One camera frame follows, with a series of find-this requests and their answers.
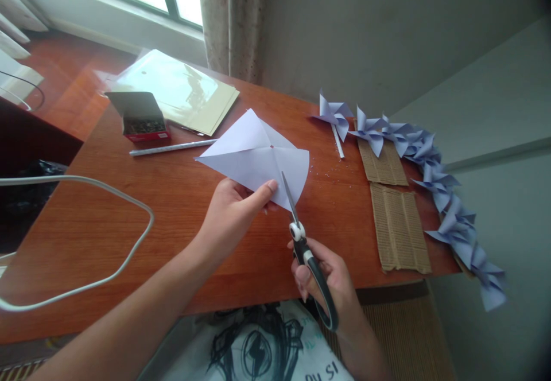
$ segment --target scissor blade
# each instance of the scissor blade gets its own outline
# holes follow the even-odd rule
[[[291,206],[291,213],[293,214],[293,220],[298,225],[297,209],[294,207],[293,197],[291,196],[291,191],[289,190],[289,185],[287,184],[287,179],[285,178],[285,173],[283,171],[281,172],[281,176],[283,177],[285,191],[287,192],[287,198],[289,199],[289,205]]]

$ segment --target small cardboard box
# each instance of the small cardboard box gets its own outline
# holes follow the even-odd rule
[[[161,109],[150,92],[106,92],[122,117],[122,134],[136,142],[170,138]]]

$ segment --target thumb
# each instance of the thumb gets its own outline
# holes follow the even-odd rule
[[[314,297],[314,299],[323,307],[324,310],[326,310],[325,301],[323,299],[323,295],[321,294],[320,287],[312,276],[312,272],[310,272],[308,266],[299,265],[297,270],[294,272],[294,276],[297,278],[300,285]]]
[[[244,199],[247,209],[256,214],[260,211],[271,199],[277,190],[277,182],[275,180],[269,180],[260,186],[256,192],[251,194],[248,198]]]

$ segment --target electrical cord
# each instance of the electrical cord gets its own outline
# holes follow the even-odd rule
[[[10,256],[13,256],[13,255],[15,255],[15,252],[12,252],[12,253],[7,254],[7,255],[2,255],[2,256],[0,256],[0,259],[9,258]]]
[[[44,102],[46,101],[46,96],[44,95],[44,91],[42,91],[41,88],[40,88],[39,86],[37,86],[37,85],[34,84],[34,83],[31,83],[31,82],[28,81],[28,80],[25,80],[25,79],[23,79],[23,78],[21,78],[21,77],[18,77],[18,76],[14,76],[13,74],[7,73],[7,72],[5,72],[5,71],[0,70],[0,73],[5,74],[5,75],[10,76],[10,77],[13,77],[13,78],[15,78],[15,79],[24,81],[24,82],[26,82],[26,83],[32,85],[32,86],[33,86],[34,88],[36,88],[38,91],[40,91],[40,94],[41,94],[41,96],[42,96],[42,99],[40,100],[40,104],[39,104],[38,107],[36,107],[35,109],[32,109],[31,106],[29,106],[27,103],[25,103],[25,102],[24,102],[23,100],[21,100],[19,97],[17,97],[15,94],[13,94],[13,93],[9,92],[8,90],[6,90],[5,88],[3,88],[4,91],[7,91],[8,93],[10,93],[11,95],[13,95],[14,97],[17,97],[21,102],[23,102],[23,104],[26,105],[27,108],[28,108],[27,111],[35,112],[35,111],[39,110],[40,107],[42,107],[42,106],[44,105]]]
[[[3,87],[0,87],[2,90],[4,90],[5,92],[13,95],[16,99],[18,99],[21,103],[23,103],[24,105],[27,106],[27,111],[30,111],[30,112],[33,112],[33,108],[27,104],[27,102],[25,100],[23,100],[21,97],[19,97],[17,94],[13,94],[11,91],[9,90],[6,90],[5,88]]]
[[[46,301],[38,302],[36,304],[31,305],[12,305],[9,302],[3,300],[0,298],[0,309],[6,310],[8,312],[24,312],[32,309],[37,309],[45,305],[52,304],[56,301],[62,300],[64,298],[67,298],[71,295],[75,295],[77,293],[84,292],[88,289],[92,289],[94,287],[100,286],[106,282],[109,282],[116,278],[128,265],[130,262],[130,259],[132,259],[132,256],[134,256],[134,253],[137,251],[139,245],[142,243],[142,241],[145,239],[149,231],[151,230],[151,227],[153,226],[153,222],[155,221],[155,214],[151,210],[149,206],[146,204],[140,202],[139,200],[127,195],[126,193],[121,192],[120,190],[115,189],[112,186],[109,186],[108,184],[104,182],[100,182],[99,180],[92,179],[89,177],[83,177],[83,176],[70,176],[70,175],[62,175],[62,176],[44,176],[44,177],[20,177],[20,178],[0,178],[0,186],[17,186],[17,185],[28,185],[28,184],[39,184],[39,183],[50,183],[54,181],[76,181],[76,182],[82,182],[82,183],[88,183],[93,186],[97,186],[99,188],[102,188],[126,201],[129,201],[133,204],[135,204],[138,207],[141,207],[143,210],[145,210],[149,214],[149,223],[145,230],[143,231],[142,235],[139,237],[139,239],[136,241],[132,249],[130,250],[130,253],[126,257],[125,261],[122,263],[121,266],[119,266],[119,269],[116,270],[116,272],[113,275],[110,275],[107,278],[101,279],[100,281],[96,281],[93,283],[89,283],[88,285],[84,285],[80,288],[73,289],[70,291],[67,291],[65,293],[62,293],[60,295],[54,296],[53,298],[50,298]]]

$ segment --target black drawing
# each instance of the black drawing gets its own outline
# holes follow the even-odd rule
[[[226,381],[291,380],[302,350],[302,326],[296,319],[284,321],[279,302],[217,313],[214,320],[234,322],[212,341],[211,362]]]

